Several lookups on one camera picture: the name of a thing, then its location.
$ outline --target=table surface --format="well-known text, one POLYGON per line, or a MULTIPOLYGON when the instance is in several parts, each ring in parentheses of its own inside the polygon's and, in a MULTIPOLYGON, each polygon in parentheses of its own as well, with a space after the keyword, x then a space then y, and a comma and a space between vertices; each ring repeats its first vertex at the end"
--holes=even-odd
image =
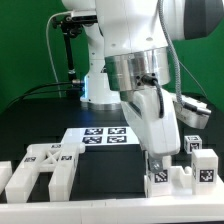
MULTIPOLYGON (((219 156, 219 175, 223 178, 224 116, 209 104, 213 113, 204 130, 178 123, 183 146, 184 135, 199 135, 203 148, 219 156)), ((127 126, 123 112, 83 109, 73 99, 31 99, 14 103, 0 115, 0 161, 12 161, 13 170, 30 144, 59 143, 67 128, 127 126)), ((173 165, 190 165, 190 155, 181 152, 173 165)), ((70 200, 144 197, 144 159, 139 145, 91 146, 80 155, 70 200)), ((49 201, 51 174, 40 174, 28 202, 49 201)), ((4 192, 0 203, 5 202, 4 192)))

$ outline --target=green backdrop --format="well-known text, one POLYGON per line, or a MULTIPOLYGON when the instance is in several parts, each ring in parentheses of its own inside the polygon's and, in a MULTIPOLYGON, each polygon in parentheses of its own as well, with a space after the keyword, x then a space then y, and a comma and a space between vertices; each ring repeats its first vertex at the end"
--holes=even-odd
MULTIPOLYGON (((54 82, 47 53, 45 29, 48 18, 65 11, 60 0, 1 0, 0 3, 0 112, 14 98, 43 83, 54 82)), ((180 60, 195 75, 208 99, 224 111, 224 22, 208 38, 175 42, 180 60)), ((53 58, 60 81, 67 81, 67 64, 62 33, 50 32, 53 58)), ((72 41, 78 74, 88 71, 85 33, 72 41)), ((174 79, 171 68, 173 90, 174 79)), ((201 93, 182 72, 183 92, 201 93)), ((58 97, 58 94, 45 95, 58 97)))

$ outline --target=white cube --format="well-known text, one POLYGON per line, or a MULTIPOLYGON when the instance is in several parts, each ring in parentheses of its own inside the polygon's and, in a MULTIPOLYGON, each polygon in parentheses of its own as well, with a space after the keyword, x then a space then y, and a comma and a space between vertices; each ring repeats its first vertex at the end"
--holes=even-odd
POLYGON ((145 192, 147 197, 171 195, 171 157, 163 157, 163 171, 150 173, 145 177, 145 192))
POLYGON ((198 135, 184 136, 184 149, 187 154, 191 154, 193 150, 202 148, 202 140, 198 135))
POLYGON ((212 149, 192 153, 192 192, 195 195, 212 194, 216 188, 218 156, 212 149))

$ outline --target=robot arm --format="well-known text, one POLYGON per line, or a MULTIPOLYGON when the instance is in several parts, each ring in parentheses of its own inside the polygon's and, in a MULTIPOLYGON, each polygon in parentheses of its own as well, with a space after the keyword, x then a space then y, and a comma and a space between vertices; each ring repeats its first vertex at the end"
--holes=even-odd
MULTIPOLYGON (((139 138, 142 149, 151 156, 151 170, 159 172, 162 157, 179 152, 180 140, 171 96, 160 88, 170 78, 166 55, 168 43, 161 27, 158 0, 63 2, 81 4, 83 9, 96 7, 105 41, 104 56, 110 88, 120 92, 125 118, 139 138)), ((222 0, 165 0, 164 4, 164 18, 173 40, 203 37, 223 16, 222 0), (189 32, 191 6, 194 10, 198 8, 203 21, 208 21, 206 16, 211 16, 212 11, 209 29, 201 28, 206 32, 199 30, 196 34, 194 31, 198 28, 189 32)))

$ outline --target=white block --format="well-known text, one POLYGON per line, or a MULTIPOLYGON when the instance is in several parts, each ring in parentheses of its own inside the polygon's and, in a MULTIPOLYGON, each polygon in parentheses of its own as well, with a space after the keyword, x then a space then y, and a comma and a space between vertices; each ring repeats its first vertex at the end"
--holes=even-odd
POLYGON ((184 149, 187 154, 191 154, 193 150, 202 148, 202 140, 198 135, 184 136, 184 149))
POLYGON ((79 145, 63 145, 57 166, 48 186, 51 202, 69 201, 78 164, 79 151, 79 145))
POLYGON ((5 191, 8 203, 25 203, 38 178, 38 166, 45 159, 45 151, 27 149, 27 154, 19 164, 5 191))
POLYGON ((218 156, 212 149, 192 152, 192 192, 196 195, 212 194, 216 188, 218 156))
POLYGON ((0 194, 5 189, 12 176, 11 162, 0 162, 0 194))
POLYGON ((171 195, 171 157, 163 157, 163 171, 157 174, 150 173, 145 180, 147 183, 147 197, 171 195))

